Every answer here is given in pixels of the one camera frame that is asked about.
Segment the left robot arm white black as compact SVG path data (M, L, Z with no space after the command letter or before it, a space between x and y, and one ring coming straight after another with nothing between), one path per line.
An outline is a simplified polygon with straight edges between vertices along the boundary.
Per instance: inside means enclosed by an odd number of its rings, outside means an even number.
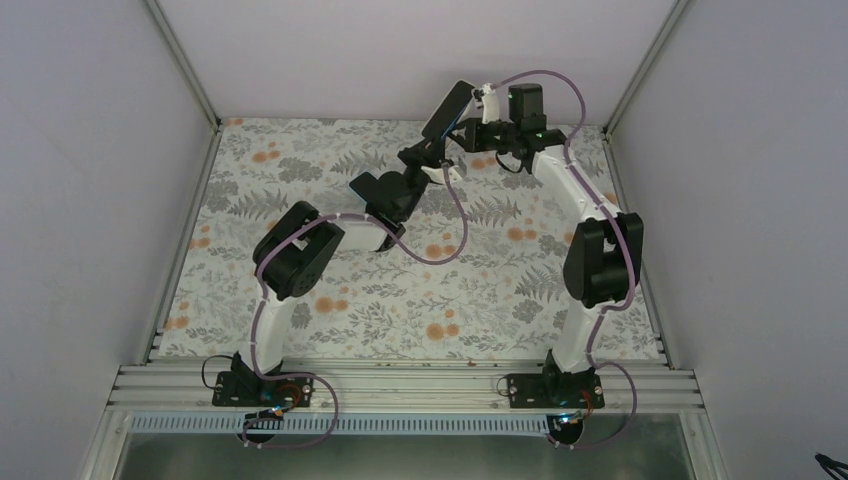
M295 203L253 252L262 303L248 344L232 360L239 392L255 405L270 402L278 391L283 361L281 328L299 297L320 280L341 251L385 252L399 245L427 187L444 180L450 167L444 141L424 139L402 149L402 171L380 176L362 173L350 181L365 203L363 213L321 214L307 201Z

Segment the aluminium frame post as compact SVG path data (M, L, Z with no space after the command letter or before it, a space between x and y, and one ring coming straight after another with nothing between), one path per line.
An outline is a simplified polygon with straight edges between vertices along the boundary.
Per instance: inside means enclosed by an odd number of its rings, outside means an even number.
M690 4L690 0L675 0L672 3L670 10L660 25L659 30L655 34L647 51L645 52L645 55L628 82L608 121L604 125L603 131L607 138L611 138L614 135L631 103L639 93L643 83L646 81L675 30L678 28L678 24L689 9Z
M157 0L143 0L142 3L148 10L151 19L163 39L170 56L176 63L178 70L200 111L207 123L215 130L220 126L220 117L215 112L213 104L206 93L199 76L193 68L191 61L181 45L175 29L171 25L168 16Z

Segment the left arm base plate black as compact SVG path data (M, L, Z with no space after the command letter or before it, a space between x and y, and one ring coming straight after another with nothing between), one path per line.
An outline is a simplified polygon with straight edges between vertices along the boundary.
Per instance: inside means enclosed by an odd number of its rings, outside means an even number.
M214 386L211 404L215 407L307 408L310 406L314 381L307 378L260 382L249 387L232 372L221 372Z

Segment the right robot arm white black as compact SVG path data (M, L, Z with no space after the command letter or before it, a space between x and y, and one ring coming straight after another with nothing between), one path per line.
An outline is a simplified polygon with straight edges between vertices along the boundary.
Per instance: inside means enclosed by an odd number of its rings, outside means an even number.
M586 177L571 148L572 138L547 125L540 85L508 89L509 118L502 120L491 84L470 89L479 117L457 122L457 140L467 152L509 154L520 171L539 181L576 224L562 273L570 296L567 317L536 385L544 399L565 407L595 388L593 346L606 315L629 307L639 282L644 224L623 213Z

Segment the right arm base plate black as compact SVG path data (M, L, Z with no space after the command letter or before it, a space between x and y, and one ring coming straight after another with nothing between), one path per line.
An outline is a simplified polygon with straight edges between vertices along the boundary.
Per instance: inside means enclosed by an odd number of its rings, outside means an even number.
M513 373L505 377L513 409L602 409L604 389L594 369L577 373Z

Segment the aluminium mounting rail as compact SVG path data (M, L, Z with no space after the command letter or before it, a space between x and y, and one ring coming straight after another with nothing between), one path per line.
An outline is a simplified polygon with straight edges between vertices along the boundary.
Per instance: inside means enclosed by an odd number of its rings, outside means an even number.
M210 411L212 392L201 372L227 367L224 360L207 365L190 359L122 366L107 400L110 410ZM508 373L536 373L539 361L527 360L288 360L286 371L308 372L334 388L344 413L505 413L502 393ZM599 372L605 412L626 413L638 403L640 413L701 412L705 404L696 376L656 362L628 362L622 371Z

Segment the right aluminium frame post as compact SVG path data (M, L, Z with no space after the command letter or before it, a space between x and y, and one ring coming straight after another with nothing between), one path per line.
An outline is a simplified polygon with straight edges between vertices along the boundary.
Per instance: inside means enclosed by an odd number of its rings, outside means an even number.
M611 138L614 135L631 103L639 93L643 83L646 81L675 30L678 28L678 24L689 9L690 4L690 0L675 0L672 3L670 10L660 25L659 30L655 34L647 51L645 52L645 55L628 82L608 121L604 125L603 131L607 138Z

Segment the left aluminium frame post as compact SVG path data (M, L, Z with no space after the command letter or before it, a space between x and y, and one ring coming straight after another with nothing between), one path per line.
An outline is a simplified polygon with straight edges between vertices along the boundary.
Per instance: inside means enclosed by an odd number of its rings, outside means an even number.
M163 39L170 56L176 63L178 70L200 111L207 123L215 130L220 126L220 117L215 112L213 104L206 93L199 76L193 68L191 61L181 45L175 29L171 25L168 16L157 0L143 0L142 3L148 10L151 19Z

